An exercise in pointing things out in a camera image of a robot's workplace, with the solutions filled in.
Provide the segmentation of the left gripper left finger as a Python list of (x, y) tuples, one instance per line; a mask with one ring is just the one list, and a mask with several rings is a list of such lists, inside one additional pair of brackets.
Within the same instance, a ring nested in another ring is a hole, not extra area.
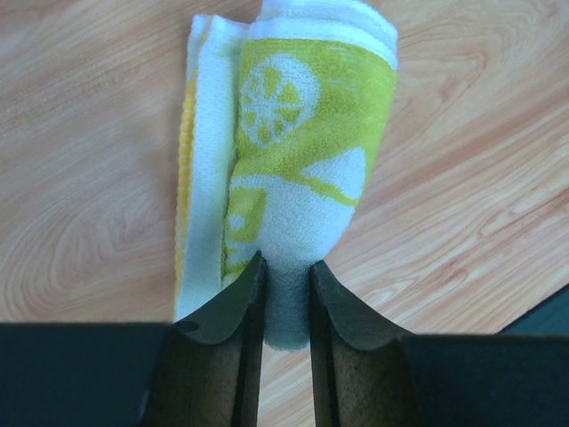
[(266, 263), (174, 323), (4, 323), (4, 426), (254, 426)]

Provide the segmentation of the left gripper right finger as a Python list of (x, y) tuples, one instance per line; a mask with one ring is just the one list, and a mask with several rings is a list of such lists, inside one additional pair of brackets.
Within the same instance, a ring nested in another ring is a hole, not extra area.
[(565, 426), (568, 335), (413, 334), (319, 262), (310, 272), (319, 426)]

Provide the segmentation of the yellow green patterned towel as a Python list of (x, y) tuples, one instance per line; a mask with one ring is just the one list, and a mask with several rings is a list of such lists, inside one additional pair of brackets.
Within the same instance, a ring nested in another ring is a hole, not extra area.
[(397, 29), (362, 1), (265, 1), (248, 24), (196, 15), (187, 52), (175, 316), (261, 253), (265, 341), (300, 350), (309, 269), (348, 227), (389, 121)]

